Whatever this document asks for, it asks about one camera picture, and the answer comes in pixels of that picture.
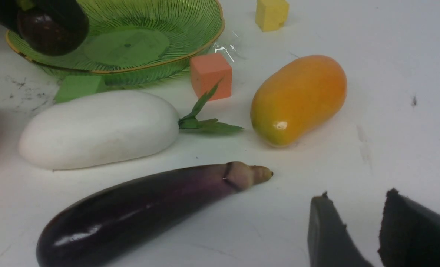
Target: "gold bowl rim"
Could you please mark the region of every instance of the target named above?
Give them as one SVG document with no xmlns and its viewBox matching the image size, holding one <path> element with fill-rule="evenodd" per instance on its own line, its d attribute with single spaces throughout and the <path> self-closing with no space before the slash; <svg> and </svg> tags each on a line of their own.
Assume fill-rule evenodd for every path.
<svg viewBox="0 0 440 267">
<path fill-rule="evenodd" d="M 14 44 L 9 40 L 9 33 L 11 32 L 10 30 L 6 31 L 5 39 L 6 39 L 6 43 L 8 44 L 8 46 L 14 52 L 16 52 L 19 56 L 22 56 L 24 59 L 26 59 L 27 61 L 32 62 L 33 64 L 36 64 L 36 65 L 39 65 L 39 66 L 43 66 L 43 67 L 47 67 L 47 68 L 51 68 L 51 69 L 57 69 L 57 70 L 62 70 L 62 71 L 70 71 L 70 72 L 78 72 L 78 73 L 91 73 L 91 74 L 117 74 L 117 73 L 137 71 L 137 70 L 141 70 L 141 69 L 148 69 L 148 68 L 152 68 L 152 67 L 156 67 L 156 66 L 166 65 L 166 64 L 169 64 L 169 63 L 172 63 L 172 62 L 183 60 L 183 59 L 188 59 L 189 57 L 192 57 L 195 54 L 198 54 L 202 50 L 206 49 L 207 47 L 211 46 L 220 37 L 220 35 L 225 30 L 225 18 L 223 17 L 223 9 L 222 9 L 222 6 L 221 6 L 220 2 L 218 0 L 214 0 L 214 1 L 218 5 L 218 10 L 220 10 L 220 20 L 222 21 L 222 25 L 221 25 L 220 29 L 218 30 L 218 32 L 216 33 L 216 35 L 213 38 L 211 38 L 208 42 L 206 42 L 206 44 L 204 44 L 203 46 L 199 47 L 197 50 L 195 50 L 195 51 L 193 51 L 193 52 L 191 52 L 191 53 L 189 53 L 187 55 L 180 56 L 180 57 L 177 57 L 175 59 L 168 60 L 168 61 L 163 61 L 163 62 L 159 62 L 159 63 L 156 63 L 156 64 L 147 65 L 147 66 L 139 66 L 139 67 L 120 69 L 120 70 L 113 70 L 113 71 L 106 71 L 106 70 L 84 70 L 84 69 L 76 69 L 76 68 L 67 68 L 67 67 L 54 66 L 54 65 L 38 62 L 35 59 L 32 59 L 31 57 L 27 56 L 23 52 L 20 52 L 14 46 Z"/>
</svg>

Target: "orange foam block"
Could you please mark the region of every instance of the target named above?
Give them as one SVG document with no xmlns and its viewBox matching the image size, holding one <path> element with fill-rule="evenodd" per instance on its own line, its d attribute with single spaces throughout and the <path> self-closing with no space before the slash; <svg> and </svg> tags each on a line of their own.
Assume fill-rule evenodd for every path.
<svg viewBox="0 0 440 267">
<path fill-rule="evenodd" d="M 198 98 L 210 91 L 222 79 L 215 94 L 208 101 L 231 96 L 233 69 L 222 54 L 195 56 L 190 60 L 191 82 Z"/>
</svg>

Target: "green leaves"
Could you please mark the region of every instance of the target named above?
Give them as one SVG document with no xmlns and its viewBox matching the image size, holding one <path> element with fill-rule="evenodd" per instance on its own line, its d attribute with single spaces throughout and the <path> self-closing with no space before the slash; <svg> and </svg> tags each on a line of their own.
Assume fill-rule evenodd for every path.
<svg viewBox="0 0 440 267">
<path fill-rule="evenodd" d="M 218 122 L 217 119 L 210 119 L 204 121 L 199 121 L 196 119 L 196 116 L 198 115 L 198 113 L 200 113 L 203 106 L 205 106 L 206 102 L 208 102 L 208 100 L 212 98 L 212 96 L 215 94 L 216 89 L 218 88 L 218 85 L 220 84 L 221 81 L 222 79 L 220 79 L 220 81 L 218 81 L 218 83 L 215 84 L 215 86 L 213 86 L 213 88 L 210 91 L 203 94 L 203 96 L 201 96 L 201 98 L 198 99 L 198 101 L 193 106 L 190 114 L 179 120 L 179 128 L 181 130 L 191 130 L 193 132 L 201 132 L 205 134 L 211 133 L 217 135 L 230 135 L 243 130 L 243 128 L 239 126 L 220 123 Z"/>
</svg>

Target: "yellow mango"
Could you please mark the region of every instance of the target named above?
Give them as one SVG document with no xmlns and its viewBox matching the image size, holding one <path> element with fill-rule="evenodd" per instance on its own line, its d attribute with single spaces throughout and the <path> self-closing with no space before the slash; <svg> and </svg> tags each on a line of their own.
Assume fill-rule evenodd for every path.
<svg viewBox="0 0 440 267">
<path fill-rule="evenodd" d="M 274 147 L 295 143 L 345 103 L 347 76 L 329 56 L 295 59 L 258 88 L 251 104 L 254 131 Z"/>
</svg>

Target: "white radish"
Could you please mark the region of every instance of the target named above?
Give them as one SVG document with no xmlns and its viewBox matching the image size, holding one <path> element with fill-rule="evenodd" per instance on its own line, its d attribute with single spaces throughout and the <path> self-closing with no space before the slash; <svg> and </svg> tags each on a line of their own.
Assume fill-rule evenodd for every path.
<svg viewBox="0 0 440 267">
<path fill-rule="evenodd" d="M 19 140 L 19 154 L 43 169 L 78 169 L 156 154 L 175 142 L 179 129 L 238 132 L 241 127 L 216 119 L 196 120 L 215 90 L 180 120 L 163 98 L 134 90 L 96 93 L 56 104 L 28 123 Z"/>
</svg>

